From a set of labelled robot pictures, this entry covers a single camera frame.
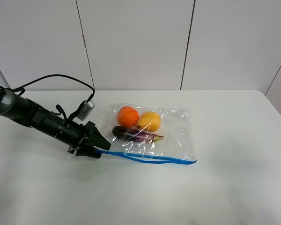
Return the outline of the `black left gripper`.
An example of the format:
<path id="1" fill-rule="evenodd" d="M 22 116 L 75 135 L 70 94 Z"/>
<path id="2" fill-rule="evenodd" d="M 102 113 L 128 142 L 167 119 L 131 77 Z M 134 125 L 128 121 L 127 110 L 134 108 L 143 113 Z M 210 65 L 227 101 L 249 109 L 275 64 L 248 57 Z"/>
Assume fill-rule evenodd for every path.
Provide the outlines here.
<path id="1" fill-rule="evenodd" d="M 99 132 L 96 125 L 89 121 L 82 125 L 70 120 L 56 121 L 56 139 L 69 146 L 68 153 L 77 157 L 92 157 L 99 159 L 101 153 L 95 147 L 110 150 L 111 143 Z"/>

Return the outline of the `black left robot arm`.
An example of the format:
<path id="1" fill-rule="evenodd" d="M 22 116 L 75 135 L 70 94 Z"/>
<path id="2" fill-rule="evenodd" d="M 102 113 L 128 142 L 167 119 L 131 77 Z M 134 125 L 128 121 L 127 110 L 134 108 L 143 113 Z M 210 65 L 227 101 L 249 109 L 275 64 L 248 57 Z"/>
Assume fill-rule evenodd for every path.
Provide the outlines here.
<path id="1" fill-rule="evenodd" d="M 60 105 L 56 105 L 56 109 L 58 113 L 49 111 L 0 86 L 0 116 L 69 145 L 68 152 L 76 153 L 76 156 L 100 158 L 98 148 L 110 149 L 111 143 L 100 134 L 93 122 L 78 124 L 72 117 L 66 117 Z"/>

